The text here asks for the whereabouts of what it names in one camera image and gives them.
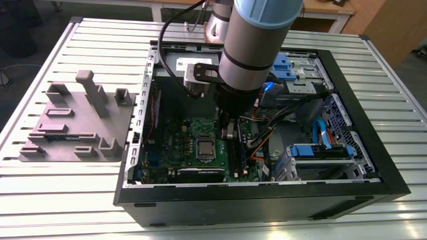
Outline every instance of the slotted aluminum surface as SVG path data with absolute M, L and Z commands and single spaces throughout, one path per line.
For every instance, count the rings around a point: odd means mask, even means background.
M 0 238 L 424 239 L 427 238 L 426 113 L 368 41 L 356 35 L 291 31 L 284 47 L 330 50 L 412 194 L 322 221 L 141 228 L 113 194 L 119 162 L 20 162 L 19 150 L 43 113 L 52 82 L 83 91 L 77 70 L 92 70 L 105 92 L 141 86 L 149 41 L 161 23 L 85 18 L 71 23 L 0 134 Z M 167 41 L 203 42 L 203 27 L 172 24 Z

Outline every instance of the floor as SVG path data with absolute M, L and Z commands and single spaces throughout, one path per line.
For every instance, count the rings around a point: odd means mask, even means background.
M 27 58 L 11 58 L 0 50 L 0 68 L 16 64 L 43 65 L 48 54 L 56 44 L 56 41 L 64 31 L 72 16 L 84 16 L 100 19 L 123 19 L 152 21 L 151 9 L 148 7 L 133 6 L 112 6 L 97 4 L 68 3 L 63 4 L 63 11 L 55 12 L 48 1 L 35 1 L 44 24 L 33 27 L 31 31 L 32 38 L 37 44 L 37 52 Z M 163 19 L 168 19 L 176 9 L 164 9 L 161 11 Z M 192 23 L 196 19 L 197 11 L 187 13 L 176 22 L 188 21 Z M 0 86 L 0 131 L 13 113 L 13 110 L 25 94 L 25 91 L 37 74 L 36 66 L 19 66 L 5 70 L 12 85 L 8 88 Z M 420 105 L 427 109 L 427 59 L 416 58 L 415 54 L 410 54 L 404 62 L 396 69 L 396 74 L 402 78 L 407 88 L 415 95 Z

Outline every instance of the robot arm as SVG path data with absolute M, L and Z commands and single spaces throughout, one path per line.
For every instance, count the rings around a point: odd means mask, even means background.
M 253 105 L 303 0 L 235 0 L 217 73 L 219 108 L 236 118 Z

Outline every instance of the red wire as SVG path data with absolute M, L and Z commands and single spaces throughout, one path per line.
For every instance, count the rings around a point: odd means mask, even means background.
M 149 136 L 152 135 L 153 128 L 155 128 L 155 97 L 153 95 L 151 95 L 151 128 L 149 128 L 148 135 L 145 137 L 144 146 L 148 142 Z

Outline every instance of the power supply cable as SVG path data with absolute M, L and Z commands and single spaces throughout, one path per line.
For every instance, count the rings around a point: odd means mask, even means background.
M 164 57 L 164 49 L 163 49 L 163 37 L 165 35 L 165 31 L 167 28 L 171 24 L 171 22 L 179 18 L 180 16 L 183 16 L 185 13 L 188 13 L 191 10 L 193 10 L 196 7 L 199 7 L 207 0 L 200 0 L 196 4 L 193 4 L 191 7 L 188 7 L 187 9 L 184 9 L 181 12 L 179 12 L 179 14 L 171 16 L 171 18 L 165 21 L 163 28 L 160 30 L 160 34 L 159 34 L 159 40 L 157 40 L 157 53 L 159 53 L 159 61 L 160 64 L 164 68 L 164 70 L 167 71 L 168 75 L 171 76 L 171 78 L 173 79 L 173 81 L 176 82 L 176 84 L 180 86 L 180 88 L 187 92 L 188 96 L 192 97 L 193 99 L 197 99 L 201 94 L 200 93 L 195 93 L 192 92 L 185 86 L 184 83 L 180 81 L 180 79 L 176 77 L 175 73 L 172 72 L 167 62 L 165 62 L 165 57 Z
M 187 26 L 187 31 L 188 31 L 189 33 L 192 33 L 192 32 L 195 31 L 200 19 L 201 19 L 201 23 L 203 23 L 204 16 L 205 16 L 205 11 L 207 11 L 207 8 L 208 8 L 208 2 L 209 2 L 209 0 L 205 0 L 205 2 L 203 3 L 201 11 L 199 12 L 199 16 L 197 16 L 197 18 L 196 18 L 196 20 L 195 20 L 195 23 L 193 23 L 191 29 L 189 29 L 189 26 Z
M 280 119 L 283 119 L 285 116 L 291 115 L 303 104 L 305 104 L 311 100 L 323 99 L 328 95 L 330 95 L 330 93 L 326 92 L 326 93 L 320 93 L 320 94 L 316 94 L 316 95 L 305 96 L 304 98 L 297 100 L 295 103 L 292 103 L 289 106 L 287 106 L 285 108 L 279 110 L 276 112 L 276 114 L 271 117 L 271 119 L 269 119 L 269 121 L 268 121 L 268 123 L 265 125 L 264 130 L 260 132 L 257 137 L 255 137 L 251 142 L 256 143 L 260 139 L 264 139 L 264 137 L 268 136 L 268 134 L 273 131 L 273 129 L 275 129 L 276 125 L 277 125 L 277 121 Z

